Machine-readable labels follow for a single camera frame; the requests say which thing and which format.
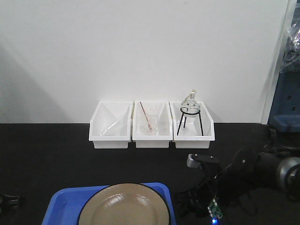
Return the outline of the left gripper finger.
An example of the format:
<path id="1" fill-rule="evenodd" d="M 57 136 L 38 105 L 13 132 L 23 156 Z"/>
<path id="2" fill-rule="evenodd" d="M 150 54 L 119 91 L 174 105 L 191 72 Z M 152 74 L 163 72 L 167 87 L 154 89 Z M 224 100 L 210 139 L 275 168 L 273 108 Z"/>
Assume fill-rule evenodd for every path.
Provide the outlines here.
<path id="1" fill-rule="evenodd" d="M 0 195 L 0 210 L 18 210 L 24 205 L 25 199 L 20 195 Z"/>

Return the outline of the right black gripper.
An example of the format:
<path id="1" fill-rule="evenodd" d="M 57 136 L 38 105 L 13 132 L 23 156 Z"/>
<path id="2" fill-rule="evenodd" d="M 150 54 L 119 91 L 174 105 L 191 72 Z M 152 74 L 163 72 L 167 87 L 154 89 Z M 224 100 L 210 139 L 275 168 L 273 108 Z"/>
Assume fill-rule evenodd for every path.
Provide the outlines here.
<path id="1" fill-rule="evenodd" d="M 207 206 L 212 199 L 216 199 L 216 201 L 218 199 L 217 177 L 217 175 L 204 177 L 194 187 L 175 194 L 175 203 L 179 205 L 180 217 L 188 214 L 195 214 L 199 218 L 210 216 Z"/>

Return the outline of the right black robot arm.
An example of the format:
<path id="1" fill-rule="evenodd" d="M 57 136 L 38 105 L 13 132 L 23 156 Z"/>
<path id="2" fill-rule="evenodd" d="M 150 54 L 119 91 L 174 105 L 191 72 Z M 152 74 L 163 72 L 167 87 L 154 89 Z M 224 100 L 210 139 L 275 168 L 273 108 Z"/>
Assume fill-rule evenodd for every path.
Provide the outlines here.
<path id="1" fill-rule="evenodd" d="M 175 195 L 180 217 L 190 213 L 200 218 L 210 216 L 216 225 L 224 216 L 224 208 L 258 188 L 282 192 L 291 202 L 300 200 L 300 159 L 289 151 L 241 148 L 225 169 L 216 157 L 189 154 L 187 166 L 200 169 L 202 178 L 194 187 Z"/>

